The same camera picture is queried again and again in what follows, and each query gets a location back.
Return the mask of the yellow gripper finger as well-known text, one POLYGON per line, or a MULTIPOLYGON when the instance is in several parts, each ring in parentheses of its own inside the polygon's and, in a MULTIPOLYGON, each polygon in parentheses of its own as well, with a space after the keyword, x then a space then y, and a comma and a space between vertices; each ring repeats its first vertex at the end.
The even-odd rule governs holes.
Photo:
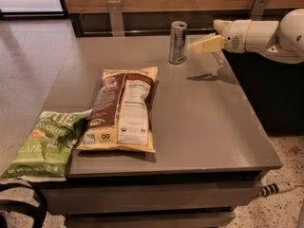
POLYGON ((231 24, 231 21, 216 19, 213 22, 214 29, 217 33, 222 34, 223 30, 231 24))
POLYGON ((226 39, 221 35, 210 34, 189 45, 190 51, 194 53, 218 52, 226 46, 226 39))

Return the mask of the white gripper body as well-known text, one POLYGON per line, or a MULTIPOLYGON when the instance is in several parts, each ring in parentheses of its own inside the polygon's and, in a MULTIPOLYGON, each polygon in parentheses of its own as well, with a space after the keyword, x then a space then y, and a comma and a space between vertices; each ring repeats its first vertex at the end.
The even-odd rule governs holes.
POLYGON ((229 52, 244 53, 246 51, 247 32, 251 20, 226 21, 221 35, 226 40, 225 49, 229 52))

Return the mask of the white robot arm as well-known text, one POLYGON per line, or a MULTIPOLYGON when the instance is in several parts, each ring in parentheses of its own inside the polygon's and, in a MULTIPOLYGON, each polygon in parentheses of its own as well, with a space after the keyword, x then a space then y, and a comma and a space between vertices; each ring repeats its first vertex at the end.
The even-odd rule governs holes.
POLYGON ((193 53, 253 52, 266 59, 298 64, 304 61, 304 9, 287 13, 281 21, 215 20, 217 33, 190 43, 193 53))

